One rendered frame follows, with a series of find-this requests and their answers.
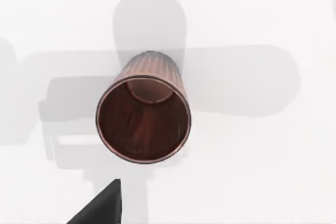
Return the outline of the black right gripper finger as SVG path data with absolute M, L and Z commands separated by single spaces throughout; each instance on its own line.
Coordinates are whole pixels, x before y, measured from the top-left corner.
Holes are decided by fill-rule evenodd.
M 121 179 L 114 179 L 66 224 L 121 224 Z

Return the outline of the brown ribbed cup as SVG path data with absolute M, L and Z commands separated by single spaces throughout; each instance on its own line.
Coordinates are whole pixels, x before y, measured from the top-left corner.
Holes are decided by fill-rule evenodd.
M 176 154 L 191 130 L 191 109 L 177 64 L 144 51 L 128 61 L 101 96 L 96 128 L 116 156 L 137 164 Z

